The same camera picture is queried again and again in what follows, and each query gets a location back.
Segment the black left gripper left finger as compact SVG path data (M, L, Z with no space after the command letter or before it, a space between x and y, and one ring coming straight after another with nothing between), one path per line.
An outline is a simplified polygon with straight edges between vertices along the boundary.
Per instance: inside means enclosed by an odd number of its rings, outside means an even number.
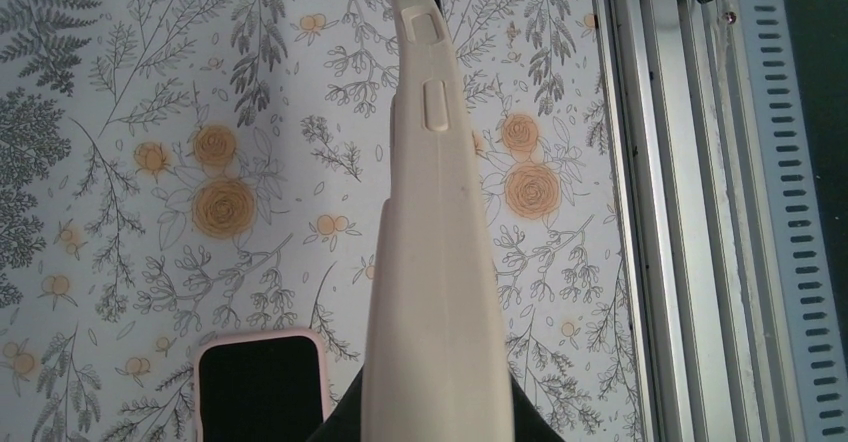
M363 369L360 369L330 416L307 442L360 442Z

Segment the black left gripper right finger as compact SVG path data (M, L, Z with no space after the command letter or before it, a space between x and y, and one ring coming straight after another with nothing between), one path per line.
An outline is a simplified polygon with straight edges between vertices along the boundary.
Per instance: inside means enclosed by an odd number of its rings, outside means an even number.
M544 420L516 379L511 379L515 442L563 442Z

